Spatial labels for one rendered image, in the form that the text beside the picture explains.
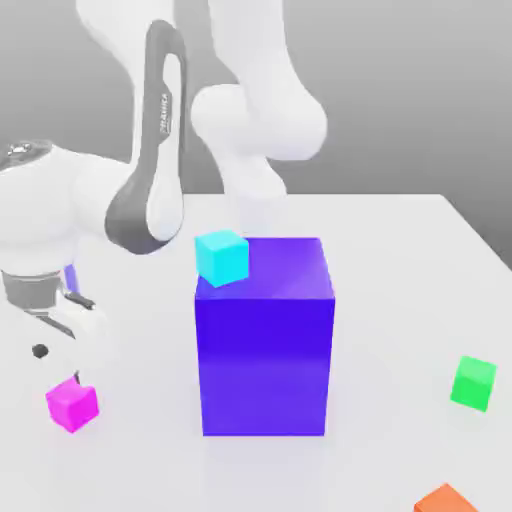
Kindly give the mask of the small orange cube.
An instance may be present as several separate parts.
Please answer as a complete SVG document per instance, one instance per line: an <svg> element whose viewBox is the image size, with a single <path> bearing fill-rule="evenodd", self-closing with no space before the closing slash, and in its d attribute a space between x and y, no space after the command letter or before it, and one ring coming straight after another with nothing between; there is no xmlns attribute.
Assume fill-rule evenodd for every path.
<svg viewBox="0 0 512 512"><path fill-rule="evenodd" d="M463 495L445 483L433 490L413 507L413 512L479 512Z"/></svg>

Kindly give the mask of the small cyan cube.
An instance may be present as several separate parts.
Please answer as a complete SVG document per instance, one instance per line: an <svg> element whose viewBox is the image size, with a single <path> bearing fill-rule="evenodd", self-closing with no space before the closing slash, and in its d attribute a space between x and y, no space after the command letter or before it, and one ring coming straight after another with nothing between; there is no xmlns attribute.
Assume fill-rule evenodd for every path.
<svg viewBox="0 0 512 512"><path fill-rule="evenodd" d="M196 269L215 288L249 276L249 242L231 230L196 236Z"/></svg>

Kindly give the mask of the small green cube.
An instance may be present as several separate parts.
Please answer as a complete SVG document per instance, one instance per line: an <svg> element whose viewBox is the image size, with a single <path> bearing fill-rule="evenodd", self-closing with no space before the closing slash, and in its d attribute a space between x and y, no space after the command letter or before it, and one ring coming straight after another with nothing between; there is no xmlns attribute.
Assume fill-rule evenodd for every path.
<svg viewBox="0 0 512 512"><path fill-rule="evenodd" d="M477 358L462 356L450 394L460 405L486 412L493 391L497 366Z"/></svg>

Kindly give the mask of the large purple box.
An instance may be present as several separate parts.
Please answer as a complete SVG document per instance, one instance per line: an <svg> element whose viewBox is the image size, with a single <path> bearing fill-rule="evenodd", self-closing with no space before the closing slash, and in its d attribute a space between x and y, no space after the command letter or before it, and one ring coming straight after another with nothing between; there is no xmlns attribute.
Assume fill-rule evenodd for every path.
<svg viewBox="0 0 512 512"><path fill-rule="evenodd" d="M206 436L321 436L336 298L318 238L251 238L247 279L195 291Z"/></svg>

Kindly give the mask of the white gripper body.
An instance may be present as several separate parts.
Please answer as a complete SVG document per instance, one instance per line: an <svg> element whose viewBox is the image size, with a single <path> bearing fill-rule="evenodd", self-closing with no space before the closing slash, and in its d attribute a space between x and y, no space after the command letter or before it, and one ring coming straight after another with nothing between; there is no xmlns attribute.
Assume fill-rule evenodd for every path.
<svg viewBox="0 0 512 512"><path fill-rule="evenodd" d="M55 385L75 374L92 382L115 355L108 317L99 308L15 311L16 370L39 385Z"/></svg>

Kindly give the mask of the small magenta cube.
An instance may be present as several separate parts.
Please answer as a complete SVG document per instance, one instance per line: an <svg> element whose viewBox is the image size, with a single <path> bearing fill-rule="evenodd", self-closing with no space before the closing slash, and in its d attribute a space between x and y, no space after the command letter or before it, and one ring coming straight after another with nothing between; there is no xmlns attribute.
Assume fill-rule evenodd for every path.
<svg viewBox="0 0 512 512"><path fill-rule="evenodd" d="M74 433L99 414L96 390L82 386L75 376L61 382L45 395L52 420Z"/></svg>

